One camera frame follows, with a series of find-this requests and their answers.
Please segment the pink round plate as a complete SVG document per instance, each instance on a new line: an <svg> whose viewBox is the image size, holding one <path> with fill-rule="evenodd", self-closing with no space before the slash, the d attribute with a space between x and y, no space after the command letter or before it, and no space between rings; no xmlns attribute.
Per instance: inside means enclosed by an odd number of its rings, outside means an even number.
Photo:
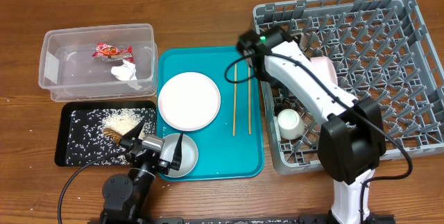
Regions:
<svg viewBox="0 0 444 224"><path fill-rule="evenodd" d="M208 126L216 118L221 94L208 76L184 72L165 82L157 106L160 116L169 126L191 132Z"/></svg>

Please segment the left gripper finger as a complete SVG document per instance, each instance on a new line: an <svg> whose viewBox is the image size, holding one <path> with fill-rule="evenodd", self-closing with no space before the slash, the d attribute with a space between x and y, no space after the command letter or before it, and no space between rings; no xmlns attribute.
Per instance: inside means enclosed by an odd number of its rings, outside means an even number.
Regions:
<svg viewBox="0 0 444 224"><path fill-rule="evenodd" d="M181 132L174 148L173 157L171 161L172 169L179 169L182 161L182 138L183 133Z"/></svg>
<svg viewBox="0 0 444 224"><path fill-rule="evenodd" d="M125 140L136 140L139 138L140 133L142 132L145 124L145 119L142 119L133 129L128 131L126 134L122 136L122 139Z"/></svg>

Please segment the beige ceramic cup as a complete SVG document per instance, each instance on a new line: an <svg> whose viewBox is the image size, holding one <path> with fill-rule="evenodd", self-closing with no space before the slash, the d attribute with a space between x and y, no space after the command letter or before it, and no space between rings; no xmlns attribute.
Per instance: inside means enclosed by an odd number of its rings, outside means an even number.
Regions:
<svg viewBox="0 0 444 224"><path fill-rule="evenodd" d="M285 139L299 138L305 129L300 115L293 109L285 109L277 116L277 124L280 136Z"/></svg>

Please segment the pink bowl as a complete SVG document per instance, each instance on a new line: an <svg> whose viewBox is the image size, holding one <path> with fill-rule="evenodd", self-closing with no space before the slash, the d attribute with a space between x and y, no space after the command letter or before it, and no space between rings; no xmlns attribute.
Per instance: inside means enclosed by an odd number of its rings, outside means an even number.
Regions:
<svg viewBox="0 0 444 224"><path fill-rule="evenodd" d="M328 78L335 85L338 85L334 64L328 57L326 56L312 57L310 58L310 62L313 67L313 70L316 73L322 75L325 78Z"/></svg>

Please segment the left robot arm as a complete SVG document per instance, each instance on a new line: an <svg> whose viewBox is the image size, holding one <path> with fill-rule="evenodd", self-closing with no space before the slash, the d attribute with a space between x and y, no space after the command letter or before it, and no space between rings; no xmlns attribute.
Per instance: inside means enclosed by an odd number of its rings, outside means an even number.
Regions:
<svg viewBox="0 0 444 224"><path fill-rule="evenodd" d="M171 169L177 171L180 168L183 134L176 142L172 160L167 161L161 158L163 138L155 135L139 138L144 124L144 120L140 121L124 135L111 128L103 131L106 137L126 149L124 156L132 167L127 174L116 174L105 181L100 223L146 223L141 210L156 175L166 175Z"/></svg>

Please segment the rice and food scraps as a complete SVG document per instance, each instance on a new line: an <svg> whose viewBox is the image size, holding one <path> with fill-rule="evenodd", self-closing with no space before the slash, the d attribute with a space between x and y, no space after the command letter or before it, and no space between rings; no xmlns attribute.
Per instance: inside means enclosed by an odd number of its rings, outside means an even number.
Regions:
<svg viewBox="0 0 444 224"><path fill-rule="evenodd" d="M145 121L139 138L156 132L153 108L75 110L69 116L66 166L83 166L103 156L121 152L123 148L105 136L106 128L124 135L140 121Z"/></svg>

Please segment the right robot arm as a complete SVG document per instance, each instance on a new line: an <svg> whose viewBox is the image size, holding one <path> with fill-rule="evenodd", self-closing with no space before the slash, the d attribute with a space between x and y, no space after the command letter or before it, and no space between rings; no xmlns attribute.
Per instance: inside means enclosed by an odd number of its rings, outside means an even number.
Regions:
<svg viewBox="0 0 444 224"><path fill-rule="evenodd" d="M379 105L371 98L358 99L314 70L297 39L281 26L261 34L245 32L236 49L254 77L287 88L319 125L317 156L334 181L329 220L369 220L368 180L386 152Z"/></svg>

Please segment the wooden chopstick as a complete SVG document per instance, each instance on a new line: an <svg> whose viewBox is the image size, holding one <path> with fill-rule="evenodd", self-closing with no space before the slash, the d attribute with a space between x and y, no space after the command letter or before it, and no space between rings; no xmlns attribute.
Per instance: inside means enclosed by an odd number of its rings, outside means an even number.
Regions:
<svg viewBox="0 0 444 224"><path fill-rule="evenodd" d="M236 135L237 124L237 63L234 64L234 91L233 91L233 124L232 124L232 136Z"/></svg>
<svg viewBox="0 0 444 224"><path fill-rule="evenodd" d="M251 81L250 81L250 67L247 67L248 70L248 134L252 134L252 119L251 119Z"/></svg>

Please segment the red snack wrapper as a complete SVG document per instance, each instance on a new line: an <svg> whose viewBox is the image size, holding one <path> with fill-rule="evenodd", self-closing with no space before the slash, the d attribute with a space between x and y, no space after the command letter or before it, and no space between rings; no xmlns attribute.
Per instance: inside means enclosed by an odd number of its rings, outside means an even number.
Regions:
<svg viewBox="0 0 444 224"><path fill-rule="evenodd" d="M117 60L134 62L133 48L131 46L120 49L109 44L99 43L97 44L96 51L92 54L92 57L94 59L100 58L106 62Z"/></svg>

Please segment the white tissue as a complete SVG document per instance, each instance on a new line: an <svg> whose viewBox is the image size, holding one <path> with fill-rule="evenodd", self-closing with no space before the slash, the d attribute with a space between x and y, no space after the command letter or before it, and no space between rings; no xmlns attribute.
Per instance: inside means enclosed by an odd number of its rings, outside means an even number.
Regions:
<svg viewBox="0 0 444 224"><path fill-rule="evenodd" d="M111 68L111 74L120 81L125 81L133 89L140 90L141 85L137 82L136 66L134 63L123 60L123 64Z"/></svg>

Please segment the grey bowl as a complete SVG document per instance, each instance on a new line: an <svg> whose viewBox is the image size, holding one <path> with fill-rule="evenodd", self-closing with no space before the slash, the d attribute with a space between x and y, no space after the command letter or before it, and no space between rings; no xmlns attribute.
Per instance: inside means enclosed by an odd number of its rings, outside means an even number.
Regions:
<svg viewBox="0 0 444 224"><path fill-rule="evenodd" d="M173 153L176 144L179 140L180 134L174 133L164 137L165 143L162 149L161 159L171 162L173 159ZM182 159L180 169L174 170L170 169L169 174L166 175L168 178L183 178L188 175L195 167L198 161L198 148L192 138L187 135L182 136Z"/></svg>

